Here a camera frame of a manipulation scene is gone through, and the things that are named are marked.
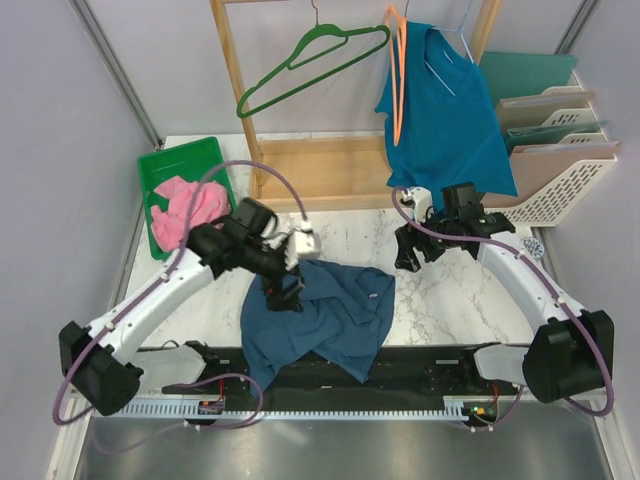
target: green tray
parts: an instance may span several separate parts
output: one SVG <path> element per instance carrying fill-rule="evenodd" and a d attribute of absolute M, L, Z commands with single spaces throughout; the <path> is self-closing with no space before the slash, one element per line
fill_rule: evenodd
<path fill-rule="evenodd" d="M 162 211 L 167 211 L 169 200 L 161 197 L 153 190 L 165 180 L 182 177 L 187 182 L 199 181 L 214 165 L 222 163 L 222 154 L 218 139 L 208 137 L 196 142 L 187 143 L 174 148 L 168 148 L 161 152 L 143 155 L 138 159 L 138 171 L 140 173 L 140 187 L 142 189 L 142 203 L 144 216 L 147 220 L 147 235 L 149 235 L 149 249 L 151 256 L 156 260 L 165 260 L 171 252 L 163 252 L 156 243 L 151 231 L 151 207 L 158 205 Z M 231 207 L 236 208 L 236 201 L 231 191 L 231 182 L 226 170 L 214 175 L 210 180 L 215 180 L 227 189 Z"/>

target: white marble surface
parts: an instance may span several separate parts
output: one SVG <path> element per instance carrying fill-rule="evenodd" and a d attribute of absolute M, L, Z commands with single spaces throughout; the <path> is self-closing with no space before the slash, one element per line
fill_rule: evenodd
<path fill-rule="evenodd" d="M 248 159 L 242 135 L 218 135 L 226 160 Z M 202 138 L 169 137 L 167 147 Z M 248 191 L 249 169 L 230 169 L 236 198 Z M 434 345 L 488 341 L 528 342 L 531 329 L 502 285 L 468 253 L 450 250 L 418 273 L 396 270 L 393 231 L 403 224 L 392 209 L 312 212 L 322 241 L 322 259 L 373 266 L 396 276 L 395 315 L 386 345 Z M 286 229 L 299 214 L 280 215 Z M 161 266 L 149 253 L 143 231 L 128 293 Z M 199 340 L 209 345 L 240 346 L 240 310 L 253 275 L 235 270 L 187 300 L 148 338 L 145 345 L 166 340 Z"/>

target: metal floor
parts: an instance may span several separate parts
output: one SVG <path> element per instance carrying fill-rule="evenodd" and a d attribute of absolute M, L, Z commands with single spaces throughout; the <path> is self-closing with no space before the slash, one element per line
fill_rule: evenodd
<path fill-rule="evenodd" d="M 263 421 L 243 430 L 179 429 L 119 456 L 101 455 L 87 440 L 76 479 L 613 478 L 591 418 L 533 402 L 517 408 L 492 433 L 419 421 Z M 91 422 L 104 446 L 119 448 L 175 421 Z"/>

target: pink cloth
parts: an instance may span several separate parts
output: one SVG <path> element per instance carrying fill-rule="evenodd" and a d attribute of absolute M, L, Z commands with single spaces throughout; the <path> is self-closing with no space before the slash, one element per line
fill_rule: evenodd
<path fill-rule="evenodd" d="M 164 252 L 170 252 L 180 246 L 184 226 L 187 221 L 187 209 L 198 182 L 186 182 L 180 177 L 172 177 L 156 187 L 154 192 L 169 200 L 166 212 L 154 205 L 151 207 L 151 232 L 158 246 Z M 209 223 L 231 211 L 227 190 L 217 182 L 205 183 L 191 216 L 191 227 Z"/>

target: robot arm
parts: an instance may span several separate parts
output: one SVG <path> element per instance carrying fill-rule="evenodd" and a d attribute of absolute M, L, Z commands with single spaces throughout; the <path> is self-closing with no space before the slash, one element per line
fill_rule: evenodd
<path fill-rule="evenodd" d="M 416 222 L 437 233 L 484 237 L 510 245 L 511 252 L 497 245 L 474 241 L 438 240 L 410 224 L 396 230 L 396 267 L 417 272 L 420 264 L 436 261 L 448 248 L 460 247 L 486 267 L 505 287 L 525 315 L 535 337 L 531 345 L 492 344 L 474 351 L 474 367 L 487 380 L 505 380 L 526 385 L 541 402 L 548 403 L 603 386 L 594 356 L 567 313 L 552 297 L 545 283 L 559 292 L 564 305 L 587 328 L 603 354 L 609 373 L 613 359 L 613 322 L 602 311 L 588 312 L 542 271 L 545 283 L 520 260 L 527 255 L 515 227 L 501 213 L 487 214 L 472 184 L 443 190 L 445 212 L 429 215 L 431 193 L 424 188 L 409 190 L 403 198 L 412 207 Z"/>
<path fill-rule="evenodd" d="M 272 219 L 277 222 L 274 212 L 245 198 L 231 215 L 219 219 L 220 225 L 203 224 L 191 229 L 187 248 L 176 265 L 173 264 L 179 251 L 153 278 L 112 310 L 85 328 L 71 322 L 61 330 L 63 373 L 67 374 L 79 353 L 106 328 L 108 333 L 72 380 L 101 414 L 117 412 L 140 389 L 147 391 L 195 380 L 205 366 L 197 348 L 187 345 L 141 354 L 140 346 L 185 300 L 237 267 L 261 276 L 267 308 L 300 311 L 298 294 L 304 280 L 298 259 L 315 258 L 319 243 L 310 225 L 304 224 L 300 230 L 283 234 L 282 241 L 273 245 L 273 239 L 263 236 Z M 140 300 L 141 294 L 154 284 L 157 285 L 151 293 Z M 114 325 L 116 315 L 125 309 L 128 313 L 124 321 Z"/>

